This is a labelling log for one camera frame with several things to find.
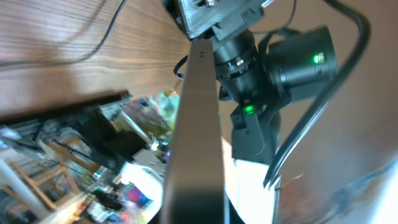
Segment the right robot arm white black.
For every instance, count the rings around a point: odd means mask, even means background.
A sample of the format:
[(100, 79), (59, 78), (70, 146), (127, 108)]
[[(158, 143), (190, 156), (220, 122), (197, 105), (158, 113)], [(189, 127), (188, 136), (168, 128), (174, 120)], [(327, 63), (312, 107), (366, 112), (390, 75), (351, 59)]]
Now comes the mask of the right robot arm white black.
[(272, 43), (256, 43), (249, 27), (264, 1), (168, 0), (163, 6), (190, 41), (187, 72), (165, 176), (161, 223), (236, 223), (226, 193), (219, 101), (231, 114), (232, 155), (274, 166), (282, 155), (279, 111), (315, 96), (336, 78), (327, 27), (300, 32), (281, 27)]

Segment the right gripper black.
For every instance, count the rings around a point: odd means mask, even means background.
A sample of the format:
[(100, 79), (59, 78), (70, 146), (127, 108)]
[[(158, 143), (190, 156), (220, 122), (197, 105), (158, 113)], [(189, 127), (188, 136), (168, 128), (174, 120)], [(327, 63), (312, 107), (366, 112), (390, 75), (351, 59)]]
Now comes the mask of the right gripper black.
[(190, 40), (203, 35), (224, 40), (240, 34), (264, 16), (273, 0), (162, 0), (177, 27)]

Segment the smartphone with teal screen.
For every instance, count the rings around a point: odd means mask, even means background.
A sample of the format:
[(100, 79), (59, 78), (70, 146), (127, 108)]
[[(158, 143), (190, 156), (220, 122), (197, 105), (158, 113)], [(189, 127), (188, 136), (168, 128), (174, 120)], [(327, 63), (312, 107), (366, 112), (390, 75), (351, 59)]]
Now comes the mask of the smartphone with teal screen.
[(161, 223), (227, 223), (224, 165), (210, 40), (193, 40), (164, 182)]

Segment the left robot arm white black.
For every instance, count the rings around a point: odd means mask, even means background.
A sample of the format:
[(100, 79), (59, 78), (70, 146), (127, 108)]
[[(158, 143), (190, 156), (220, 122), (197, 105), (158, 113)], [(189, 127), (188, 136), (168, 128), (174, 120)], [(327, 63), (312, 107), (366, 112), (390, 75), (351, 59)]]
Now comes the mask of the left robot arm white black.
[(121, 125), (100, 112), (89, 112), (73, 124), (100, 167), (88, 208), (95, 223), (159, 223), (165, 161), (121, 115)]

